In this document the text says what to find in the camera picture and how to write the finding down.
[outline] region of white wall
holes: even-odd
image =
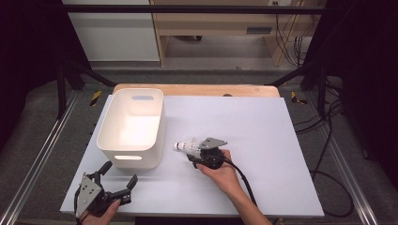
[[[148,5],[147,0],[63,0],[66,4]],[[70,13],[89,61],[160,61],[152,16]]]

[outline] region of black cable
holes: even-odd
[[[80,224],[83,224],[83,220],[85,220],[85,219],[88,217],[88,215],[90,215],[90,213],[87,213],[87,215],[85,215],[85,216],[82,218],[82,220],[80,221]]]
[[[349,208],[348,212],[346,212],[346,213],[344,213],[344,214],[341,214],[341,215],[333,214],[333,213],[328,212],[328,211],[326,211],[326,210],[324,210],[324,212],[325,212],[325,214],[327,214],[327,215],[329,215],[329,216],[332,216],[332,217],[345,218],[345,217],[348,217],[349,215],[351,215],[351,213],[352,213],[353,210],[354,210],[354,201],[353,201],[353,199],[352,199],[351,194],[350,194],[349,191],[346,189],[346,187],[345,187],[341,182],[339,182],[336,178],[334,178],[333,176],[331,176],[331,175],[329,175],[329,174],[327,174],[327,173],[325,173],[325,172],[320,172],[320,171],[319,171],[319,166],[320,166],[320,164],[321,164],[321,162],[322,162],[322,160],[323,160],[323,158],[324,158],[324,155],[325,155],[325,153],[326,153],[326,150],[328,149],[329,141],[330,141],[330,138],[331,138],[331,132],[332,132],[332,126],[331,126],[331,112],[333,111],[333,109],[334,109],[335,107],[339,107],[339,106],[341,105],[341,103],[340,103],[340,104],[338,104],[338,105],[336,105],[336,106],[333,106],[333,105],[334,105],[336,102],[338,102],[338,101],[340,101],[340,99],[337,99],[336,101],[333,101],[333,102],[329,105],[329,110],[328,110],[328,113],[327,113],[327,121],[328,121],[328,123],[329,123],[329,134],[328,134],[328,137],[327,137],[327,139],[326,139],[326,143],[325,143],[325,145],[324,145],[324,147],[323,147],[323,149],[322,149],[321,156],[319,157],[319,160],[318,160],[318,162],[317,162],[317,164],[316,164],[316,167],[315,167],[315,169],[314,169],[313,171],[310,171],[310,173],[313,174],[313,175],[312,175],[313,181],[314,181],[314,179],[315,179],[316,174],[319,173],[319,174],[322,174],[322,175],[328,177],[329,179],[333,180],[334,182],[336,182],[339,186],[341,186],[341,187],[343,188],[343,190],[344,190],[345,193],[347,194],[348,199],[349,199],[349,201],[350,201],[350,208]]]
[[[333,176],[331,176],[331,175],[329,175],[329,174],[327,174],[327,173],[325,173],[325,172],[321,172],[321,171],[310,171],[310,173],[319,173],[319,174],[322,174],[322,175],[326,176],[327,178],[329,178],[329,179],[333,180],[334,182],[336,182],[336,183],[337,183],[340,187],[342,187],[342,189],[345,191],[345,193],[347,194],[348,199],[349,199],[349,201],[350,201],[350,208],[349,208],[348,212],[346,212],[346,213],[344,213],[344,214],[341,214],[341,215],[332,214],[331,212],[328,212],[328,211],[326,211],[326,210],[324,210],[324,213],[325,213],[326,215],[329,215],[329,216],[332,216],[332,217],[335,217],[335,218],[336,218],[336,217],[337,217],[337,218],[346,218],[346,217],[348,217],[349,215],[351,215],[351,213],[354,211],[354,200],[353,200],[351,194],[349,193],[348,189],[347,189],[340,181],[338,181],[336,178],[334,178]]]
[[[75,197],[73,200],[73,206],[74,206],[74,213],[75,213],[75,218],[76,218],[76,224],[77,225],[81,225],[82,223],[80,222],[80,219],[78,217],[76,217],[76,210],[77,210],[77,199],[79,197],[80,194],[80,187],[76,190],[75,192]]]
[[[337,115],[338,113],[341,113],[341,112],[342,112],[342,110],[340,110],[340,111],[338,111],[338,112],[335,112],[334,114],[332,114],[332,115],[330,116],[330,118],[331,118],[331,117],[334,117],[335,115]],[[305,133],[308,133],[308,132],[310,132],[310,131],[313,131],[314,129],[321,128],[322,126],[324,126],[324,125],[327,123],[327,121],[325,121],[325,120],[321,120],[321,121],[323,122],[322,124],[317,125],[317,126],[312,127],[312,128],[308,128],[307,130],[303,130],[303,131],[301,131],[301,132],[298,132],[297,135],[305,134]]]
[[[329,134],[328,134],[328,137],[326,138],[326,143],[325,143],[325,145],[324,145],[324,147],[323,147],[323,149],[322,149],[322,152],[321,152],[321,156],[319,157],[319,160],[318,160],[318,162],[317,162],[317,164],[316,164],[316,167],[315,167],[315,169],[314,169],[314,171],[318,171],[318,169],[319,169],[319,166],[321,165],[321,162],[322,162],[322,160],[323,160],[323,157],[324,157],[324,155],[325,155],[325,153],[326,153],[326,150],[328,149],[328,144],[329,144],[329,141],[330,141],[330,138],[331,138],[331,117],[330,117],[330,113],[331,113],[331,111],[332,111],[332,109],[333,109],[333,104],[334,103],[336,103],[336,102],[338,102],[339,101],[339,99],[338,100],[336,100],[336,101],[333,101],[330,105],[329,105],[329,110],[328,110],[328,113],[327,113],[327,118],[328,118],[328,116],[329,116],[329,119],[327,119],[327,121],[329,122]],[[313,174],[313,176],[312,176],[312,178],[313,178],[313,180],[315,179],[315,175],[316,175],[316,172]]]
[[[257,206],[257,202],[255,201],[253,191],[252,191],[252,188],[250,187],[249,181],[246,178],[246,176],[243,174],[243,172],[240,170],[240,168],[237,165],[235,165],[228,157],[223,157],[223,161],[228,163],[232,167],[234,167],[239,172],[240,177],[243,180],[243,182],[245,183],[246,189],[249,192],[249,196],[250,196],[252,202],[255,204],[255,206]]]
[[[276,32],[275,32],[276,43],[278,44],[279,48],[281,49],[281,51],[282,51],[284,57],[287,59],[287,61],[290,64],[295,65],[295,63],[292,62],[292,60],[289,58],[289,56],[287,55],[287,53],[285,51],[286,50],[286,45],[285,45],[285,43],[283,41],[283,36],[282,36],[281,31],[279,29],[279,14],[275,14],[275,18],[276,18]],[[279,42],[278,33],[279,33],[280,37],[282,38],[283,48],[282,48],[282,46],[281,46],[281,44]]]
[[[340,111],[338,111],[338,112],[335,112],[334,114],[332,114],[332,113],[333,113],[333,110],[334,110],[335,108],[341,106],[341,104],[336,105],[336,106],[333,106],[333,104],[334,104],[335,102],[336,102],[336,101],[334,101],[334,102],[332,102],[332,103],[330,104],[330,107],[331,107],[331,108],[330,108],[330,111],[326,114],[326,118],[332,117],[332,116],[334,116],[334,115],[336,115],[337,113],[340,112]],[[316,125],[318,125],[318,124],[321,123],[321,122],[325,122],[325,120],[324,120],[324,119],[320,119],[320,120],[316,121],[315,123],[313,123],[312,125],[310,125],[310,126],[308,126],[308,127],[306,127],[306,128],[299,129],[299,130],[295,130],[295,131],[296,131],[297,134],[306,133],[307,131],[311,131],[311,130],[313,130],[314,128],[319,128],[319,127],[323,126],[324,124],[322,124],[321,126],[316,126]]]

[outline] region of gray floor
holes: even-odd
[[[175,37],[170,41],[165,67],[110,68],[101,67],[98,72],[118,83],[270,83],[286,74],[293,66],[274,67],[264,49],[261,38],[204,37],[202,42],[193,42],[191,37]],[[90,133],[100,116],[105,96],[112,88],[85,77],[87,85],[79,92],[73,112],[61,136],[43,167],[29,198],[19,214],[22,219],[44,219],[73,221],[73,216],[59,213],[65,198],[65,190],[83,156]],[[309,104],[291,101],[291,92],[296,91],[298,99],[306,99],[296,83],[300,78],[279,88],[285,98],[293,124],[306,121],[314,116]],[[102,94],[96,106],[89,106],[95,91]],[[0,212],[5,212],[34,163],[36,155],[50,133],[57,114],[56,83],[49,82],[31,93],[20,123],[14,130],[0,157]],[[336,97],[328,93],[327,101]],[[298,126],[306,128],[312,122]],[[361,146],[347,119],[337,114],[332,119],[333,137],[338,142],[367,201],[371,205],[379,224],[398,224],[398,192],[391,185],[377,162],[364,159]],[[318,128],[298,135],[298,140],[309,170],[318,161],[325,139]],[[341,180],[329,151],[322,162],[322,171]],[[315,187],[325,210],[341,214],[348,208],[348,200],[340,187],[318,175]],[[118,217],[118,221],[132,221]],[[357,210],[349,217],[326,216],[316,219],[286,219],[285,224],[362,224]]]

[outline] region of white tabletop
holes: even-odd
[[[61,212],[73,214],[74,192],[84,172],[108,158],[97,147],[109,96]],[[118,212],[152,217],[233,217],[237,210],[205,175],[173,145],[189,138],[228,141],[235,164],[249,180],[259,209],[271,217],[312,218],[324,213],[281,97],[165,96],[166,133],[161,164],[151,170],[111,168],[101,177],[106,191],[126,188],[137,173],[132,202]]]

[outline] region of electric cord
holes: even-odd
[[[330,106],[332,106],[332,107],[330,108],[330,111],[326,114],[326,118],[328,118],[328,117],[331,118],[331,117],[335,116],[336,114],[338,114],[338,113],[340,113],[340,112],[342,111],[342,110],[339,110],[338,112],[334,112],[333,110],[334,110],[335,108],[337,108],[337,107],[340,107],[341,104],[338,104],[338,105],[336,105],[336,106],[333,106],[333,104],[335,104],[335,102],[333,102],[333,103],[330,104]],[[312,120],[313,120],[314,118],[316,118],[316,117],[317,117],[317,115],[316,115],[315,117],[311,118],[310,120],[307,120],[307,121],[304,121],[304,122],[300,122],[300,123],[297,123],[297,124],[295,124],[295,125],[310,122],[310,121],[312,121]],[[312,125],[310,125],[310,126],[308,126],[308,127],[306,127],[306,128],[299,129],[299,130],[295,130],[295,132],[296,132],[297,134],[303,134],[303,133],[306,133],[306,132],[308,132],[308,131],[314,130],[315,128],[322,127],[323,125],[325,125],[325,123],[326,123],[326,120],[320,119],[320,120],[316,121],[315,123],[313,123]]]
[[[289,58],[287,52],[285,51],[285,50],[286,50],[286,44],[285,44],[285,42],[283,41],[283,36],[282,36],[281,30],[280,30],[280,28],[279,28],[279,14],[275,14],[275,19],[276,19],[276,32],[275,32],[276,43],[278,44],[279,48],[281,49],[281,51],[282,51],[284,57],[287,59],[287,61],[288,61],[290,64],[295,65],[296,63],[295,63],[292,59]],[[281,46],[281,43],[280,43],[280,41],[279,41],[278,34],[279,34],[279,36],[280,36],[281,39],[282,39],[281,42],[282,42],[282,44],[283,44],[283,47]]]
[[[321,175],[326,176],[326,177],[329,178],[330,180],[336,182],[336,183],[344,190],[344,192],[346,193],[346,195],[347,195],[347,197],[348,197],[348,199],[349,199],[349,201],[350,201],[350,208],[349,208],[349,210],[348,210],[346,213],[343,213],[343,214],[338,215],[338,214],[333,214],[333,213],[331,213],[331,212],[328,212],[328,211],[326,211],[326,210],[324,210],[324,213],[325,213],[326,215],[329,215],[329,216],[332,216],[332,217],[335,217],[335,218],[336,218],[336,217],[337,217],[337,218],[346,218],[346,217],[348,217],[349,215],[351,215],[351,213],[354,211],[354,200],[353,200],[351,194],[349,193],[348,189],[347,189],[340,181],[338,181],[336,178],[334,178],[333,176],[331,176],[331,175],[329,175],[329,174],[327,174],[327,173],[325,173],[325,172],[321,172],[321,171],[310,171],[310,173],[319,173],[319,174],[321,174]]]
[[[246,189],[247,189],[248,192],[249,192],[250,199],[251,199],[252,202],[255,204],[255,206],[257,206],[257,202],[255,201],[255,198],[254,198],[254,195],[253,195],[253,191],[252,191],[252,188],[250,187],[249,181],[248,181],[248,179],[246,178],[246,176],[243,174],[243,172],[240,170],[240,168],[239,168],[237,165],[235,165],[235,164],[234,164],[229,158],[227,158],[227,157],[223,157],[223,161],[226,162],[226,163],[228,163],[229,165],[231,165],[232,167],[234,167],[234,168],[237,170],[237,172],[240,174],[240,178],[241,178],[241,179],[243,180],[243,182],[245,183]]]
[[[331,112],[333,111],[333,109],[334,109],[335,107],[339,107],[339,106],[341,105],[341,104],[338,104],[338,105],[333,106],[336,102],[339,102],[339,101],[340,101],[340,99],[337,99],[336,101],[333,101],[333,102],[329,105],[329,110],[328,110],[328,113],[327,113],[327,118],[328,118],[327,121],[328,121],[328,123],[329,123],[329,134],[328,134],[328,137],[327,137],[327,139],[326,139],[325,145],[324,145],[324,147],[323,147],[323,149],[322,149],[322,152],[321,152],[321,155],[320,155],[320,157],[319,157],[319,160],[318,160],[317,163],[316,163],[316,167],[315,167],[315,169],[314,169],[313,171],[310,171],[310,173],[312,173],[312,179],[313,179],[313,181],[314,181],[314,179],[315,179],[315,176],[319,173],[319,174],[322,174],[322,175],[326,176],[327,178],[333,180],[333,181],[336,182],[340,187],[343,188],[344,192],[347,194],[348,199],[349,199],[349,201],[350,201],[349,210],[348,210],[346,213],[343,213],[343,214],[340,214],[340,215],[339,215],[339,214],[331,213],[331,212],[329,212],[329,211],[327,211],[327,210],[324,209],[324,213],[325,213],[326,215],[329,215],[329,216],[332,216],[332,217],[346,218],[346,217],[348,217],[349,215],[351,215],[351,213],[352,213],[353,210],[354,210],[354,201],[353,201],[353,198],[352,198],[351,194],[349,193],[349,191],[347,190],[347,188],[346,188],[341,182],[339,182],[336,178],[334,178],[333,176],[331,176],[331,175],[329,175],[329,174],[327,174],[327,173],[325,173],[325,172],[319,171],[319,167],[320,167],[320,165],[321,165],[321,163],[322,163],[322,160],[323,160],[323,158],[324,158],[324,155],[325,155],[325,153],[326,153],[326,150],[328,149],[329,141],[330,141],[330,138],[331,138],[331,132],[332,132],[332,126],[331,126]]]

